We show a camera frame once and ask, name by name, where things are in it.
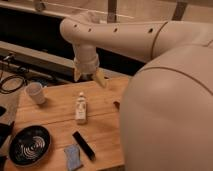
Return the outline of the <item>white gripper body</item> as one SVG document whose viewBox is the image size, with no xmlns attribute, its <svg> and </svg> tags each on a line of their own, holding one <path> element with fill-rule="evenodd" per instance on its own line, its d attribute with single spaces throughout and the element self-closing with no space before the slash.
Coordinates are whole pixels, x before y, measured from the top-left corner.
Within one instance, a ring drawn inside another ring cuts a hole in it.
<svg viewBox="0 0 213 171">
<path fill-rule="evenodd" d="M 75 69 L 81 74 L 93 74 L 99 67 L 99 57 L 92 45 L 74 46 Z"/>
</svg>

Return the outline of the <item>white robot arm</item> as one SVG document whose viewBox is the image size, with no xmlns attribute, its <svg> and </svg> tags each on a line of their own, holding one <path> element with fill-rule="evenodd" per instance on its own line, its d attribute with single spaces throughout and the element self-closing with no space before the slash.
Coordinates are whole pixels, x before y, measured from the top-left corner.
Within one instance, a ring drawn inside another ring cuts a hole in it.
<svg viewBox="0 0 213 171">
<path fill-rule="evenodd" d="M 213 171 L 213 23 L 96 24 L 80 14 L 60 33 L 81 70 L 85 45 L 145 63 L 120 104 L 126 171 Z"/>
</svg>

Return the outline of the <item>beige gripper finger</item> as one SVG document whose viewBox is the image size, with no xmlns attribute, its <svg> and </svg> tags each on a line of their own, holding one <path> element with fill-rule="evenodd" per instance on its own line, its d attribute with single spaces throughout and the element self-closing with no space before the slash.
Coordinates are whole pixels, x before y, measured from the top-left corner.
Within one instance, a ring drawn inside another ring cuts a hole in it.
<svg viewBox="0 0 213 171">
<path fill-rule="evenodd" d="M 101 69 L 97 69 L 96 72 L 92 75 L 93 80 L 99 84 L 102 88 L 105 88 L 107 85 L 107 82 L 104 77 L 104 73 Z"/>
<path fill-rule="evenodd" d="M 81 77 L 81 72 L 75 67 L 74 68 L 74 81 L 77 82 Z"/>
</svg>

